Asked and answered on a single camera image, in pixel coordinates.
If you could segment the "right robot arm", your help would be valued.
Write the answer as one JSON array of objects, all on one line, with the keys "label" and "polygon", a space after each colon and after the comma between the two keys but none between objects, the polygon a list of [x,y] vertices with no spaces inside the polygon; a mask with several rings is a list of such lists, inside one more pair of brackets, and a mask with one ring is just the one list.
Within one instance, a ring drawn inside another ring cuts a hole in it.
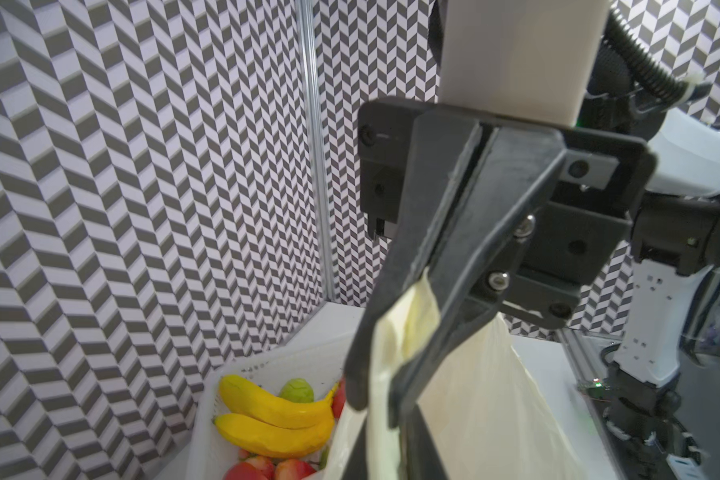
[{"label": "right robot arm", "polygon": [[358,111],[361,208],[391,244],[344,366],[328,479],[582,479],[505,315],[563,328],[627,242],[633,296],[583,392],[621,479],[702,476],[682,336],[720,270],[720,126],[611,1],[438,1],[436,102]]}]

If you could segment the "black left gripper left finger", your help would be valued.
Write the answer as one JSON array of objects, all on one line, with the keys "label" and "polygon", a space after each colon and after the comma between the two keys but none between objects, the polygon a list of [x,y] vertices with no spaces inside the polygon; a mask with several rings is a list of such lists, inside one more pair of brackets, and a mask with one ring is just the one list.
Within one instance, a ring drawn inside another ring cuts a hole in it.
[{"label": "black left gripper left finger", "polygon": [[364,420],[349,459],[344,467],[341,480],[368,480],[368,466],[366,453],[366,424]]}]

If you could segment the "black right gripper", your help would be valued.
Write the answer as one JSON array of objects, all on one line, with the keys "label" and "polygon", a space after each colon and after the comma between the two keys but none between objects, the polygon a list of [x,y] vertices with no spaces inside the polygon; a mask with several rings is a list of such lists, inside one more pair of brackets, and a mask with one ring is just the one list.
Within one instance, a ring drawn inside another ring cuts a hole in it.
[{"label": "black right gripper", "polygon": [[375,326],[436,245],[428,279],[441,320],[394,377],[391,428],[497,311],[562,327],[629,233],[656,166],[640,139],[396,97],[366,102],[357,136],[361,208],[390,249],[344,367],[356,411],[369,404]]}]

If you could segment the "yellow plastic bag orange print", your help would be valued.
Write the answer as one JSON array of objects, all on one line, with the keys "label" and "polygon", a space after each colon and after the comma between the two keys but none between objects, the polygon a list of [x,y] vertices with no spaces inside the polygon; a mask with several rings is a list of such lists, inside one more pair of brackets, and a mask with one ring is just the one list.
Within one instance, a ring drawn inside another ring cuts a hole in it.
[{"label": "yellow plastic bag orange print", "polygon": [[[400,427],[388,425],[389,393],[405,361],[441,320],[427,276],[377,322],[369,404],[335,432],[325,479],[340,479],[364,420],[369,479],[405,479]],[[585,468],[512,347],[501,315],[450,353],[419,398],[447,479],[583,479]]]}]

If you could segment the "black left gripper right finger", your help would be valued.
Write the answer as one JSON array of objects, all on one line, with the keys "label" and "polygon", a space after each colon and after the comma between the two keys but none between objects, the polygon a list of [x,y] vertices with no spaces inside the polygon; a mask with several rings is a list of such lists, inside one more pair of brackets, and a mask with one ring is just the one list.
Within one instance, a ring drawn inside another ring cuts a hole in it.
[{"label": "black left gripper right finger", "polygon": [[401,453],[404,478],[445,480],[448,475],[419,406],[403,416]]}]

